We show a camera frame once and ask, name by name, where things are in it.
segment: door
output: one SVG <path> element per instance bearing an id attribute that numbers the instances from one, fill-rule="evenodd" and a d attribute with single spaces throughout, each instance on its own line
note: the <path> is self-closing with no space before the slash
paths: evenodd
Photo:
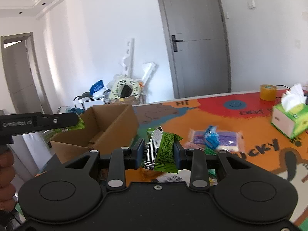
<path id="1" fill-rule="evenodd" d="M 43 112 L 34 85 L 25 41 L 4 46 L 3 66 L 16 112 Z"/>
<path id="2" fill-rule="evenodd" d="M 177 82 L 173 84 L 178 86 L 179 97 L 229 92 L 227 45 L 219 1 L 162 2 L 175 65 L 172 78 Z"/>

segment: human hand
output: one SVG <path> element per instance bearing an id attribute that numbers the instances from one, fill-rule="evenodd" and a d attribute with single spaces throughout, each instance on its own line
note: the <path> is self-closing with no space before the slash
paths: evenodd
<path id="1" fill-rule="evenodd" d="M 11 151 L 0 155 L 0 210 L 12 211 L 15 206 L 13 196 L 16 192 L 11 181 L 15 177 L 14 157 Z"/>

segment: door handle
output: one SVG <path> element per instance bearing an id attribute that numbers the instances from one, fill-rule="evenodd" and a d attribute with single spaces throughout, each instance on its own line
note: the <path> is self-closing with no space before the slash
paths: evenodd
<path id="1" fill-rule="evenodd" d="M 176 40 L 175 35 L 172 35 L 171 39 L 172 39 L 173 52 L 177 52 L 177 42 L 184 41 L 184 40 Z"/>

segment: colorful table surface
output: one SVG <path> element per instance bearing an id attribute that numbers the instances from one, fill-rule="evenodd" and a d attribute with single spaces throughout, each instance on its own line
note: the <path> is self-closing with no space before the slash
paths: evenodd
<path id="1" fill-rule="evenodd" d="M 138 105 L 138 135 L 161 125 L 188 141 L 190 129 L 204 130 L 209 125 L 220 130 L 241 132 L 245 152 L 238 156 L 289 180 L 298 191 L 298 205 L 291 221 L 308 231 L 308 132 L 289 140 L 270 123 L 273 105 L 259 98 L 259 92 L 220 94 L 203 98 Z M 136 171 L 127 171 L 127 180 L 146 181 Z"/>

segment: green tissue box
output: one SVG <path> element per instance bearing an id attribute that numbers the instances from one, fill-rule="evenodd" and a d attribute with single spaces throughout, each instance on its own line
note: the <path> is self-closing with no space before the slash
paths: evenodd
<path id="1" fill-rule="evenodd" d="M 292 139 L 308 128 L 308 105 L 299 104 L 286 112 L 281 104 L 273 107 L 272 125 Z"/>

